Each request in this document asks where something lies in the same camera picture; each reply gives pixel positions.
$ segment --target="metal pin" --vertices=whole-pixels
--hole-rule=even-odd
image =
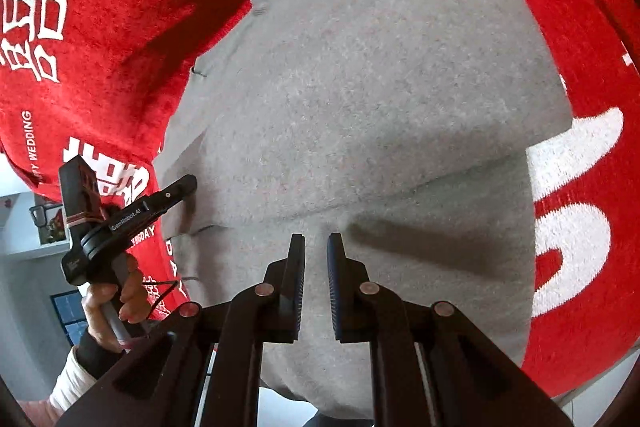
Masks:
[[[360,285],[360,291],[364,295],[375,295],[380,291],[380,286],[374,282],[364,282]]]
[[[182,306],[180,306],[181,317],[194,317],[198,313],[200,313],[200,306],[198,306],[195,302],[185,302]]]
[[[441,301],[435,304],[433,311],[440,317],[450,317],[456,312],[453,305],[447,301]]]
[[[273,294],[275,288],[268,282],[263,282],[255,287],[255,294],[258,297],[268,297]]]

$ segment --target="white chinese character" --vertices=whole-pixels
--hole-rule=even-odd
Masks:
[[[80,154],[80,140],[69,137],[68,149],[62,152],[62,161],[68,162]],[[98,180],[98,192],[101,196],[117,194],[124,197],[125,205],[130,204],[142,194],[149,182],[149,171],[144,167],[125,164],[109,156],[98,153],[95,156],[94,146],[84,143],[82,159],[95,171]]]
[[[36,64],[38,65],[38,70],[40,71],[40,76],[42,78],[51,80],[56,84],[60,83],[60,81],[58,80],[58,62],[56,60],[56,57],[47,55],[43,47],[38,44],[36,46],[36,49],[34,49],[33,51],[33,58],[36,59]],[[42,62],[40,61],[42,58],[44,58],[49,64],[49,68],[51,69],[51,74],[46,73],[45,70],[42,68]]]
[[[38,32],[38,38],[61,41],[63,40],[62,29],[65,27],[66,0],[50,0],[58,4],[58,24],[55,30],[44,25],[47,17],[47,1],[49,0],[40,0],[40,31]]]
[[[4,16],[2,17],[2,32],[8,33],[14,28],[21,28],[22,26],[29,25],[29,42],[33,41],[35,38],[35,10],[36,10],[36,0],[11,0],[13,3],[12,6],[12,18],[8,20],[9,17],[9,9],[7,5],[7,0],[2,0],[2,6],[4,7]],[[18,8],[19,4],[23,2],[29,7],[28,15],[25,15],[20,20],[18,20]]]
[[[132,201],[137,200],[140,194],[145,191],[148,182],[149,171],[144,167],[138,167],[131,177],[131,183],[118,191],[117,194],[124,196],[124,204],[129,204]]]
[[[40,77],[40,73],[36,70],[35,65],[33,64],[33,60],[31,58],[31,48],[29,47],[29,43],[24,41],[24,49],[20,44],[16,44],[12,46],[9,44],[6,38],[2,39],[0,42],[0,49],[4,51],[4,56],[6,57],[7,62],[9,62],[9,67],[12,71],[15,70],[31,70],[33,71],[33,75],[36,77],[38,82],[42,81]],[[25,62],[21,62],[18,57],[23,57]]]

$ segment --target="black sleeve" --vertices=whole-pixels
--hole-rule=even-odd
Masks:
[[[110,370],[123,355],[124,351],[114,353],[99,346],[87,330],[84,330],[76,349],[76,360],[96,380]]]

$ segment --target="red fabric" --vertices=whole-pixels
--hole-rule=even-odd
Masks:
[[[539,220],[569,203],[589,203],[605,214],[611,229],[607,260],[597,277],[572,299],[532,322],[525,370],[549,394],[558,394],[609,367],[640,336],[640,294],[634,292],[640,275],[635,256],[640,237],[633,225],[640,214],[634,199],[640,172],[634,147],[639,125],[638,74],[622,59],[625,49],[620,43],[624,36],[633,51],[640,50],[640,16],[632,0],[526,1],[566,81],[575,116],[594,117],[616,107],[624,115],[622,135],[612,151],[588,172],[536,203]],[[122,168],[126,171],[122,183],[133,176],[127,186],[138,183],[138,188],[125,187],[115,198],[134,197],[140,190],[143,171],[135,168],[148,171],[143,193],[151,191],[155,178],[150,162],[184,89],[188,68],[247,12],[248,1],[67,3],[61,41],[37,37],[39,1],[33,41],[26,26],[3,31],[9,44],[24,46],[27,41],[31,54],[41,44],[46,54],[55,56],[59,83],[46,78],[46,74],[53,76],[47,67],[38,82],[33,71],[12,71],[0,63],[0,86],[5,93],[0,100],[2,145],[34,190],[50,197],[58,196],[56,172],[63,150],[72,152],[71,137],[80,140],[79,150],[84,144],[93,146],[95,151],[86,153],[95,153],[96,161],[99,152],[133,165],[129,171]],[[25,6],[20,4],[18,18],[26,12]],[[55,3],[49,1],[46,27],[56,29],[57,15]],[[33,121],[28,130],[25,111]],[[30,160],[26,132],[36,140],[36,161]],[[106,164],[102,161],[97,166],[108,182],[118,164],[105,168]],[[168,279],[170,257],[161,250],[158,237],[156,230],[153,238],[135,248],[146,273]],[[143,245],[148,250],[143,252]],[[538,257],[536,283],[541,292],[561,263],[562,254]],[[166,301],[169,309],[183,299],[174,294],[174,301]]]

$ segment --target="white sleeve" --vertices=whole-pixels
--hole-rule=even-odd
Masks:
[[[76,349],[78,347],[74,346],[66,357],[65,368],[49,396],[53,407],[63,411],[69,409],[96,382],[76,360]]]

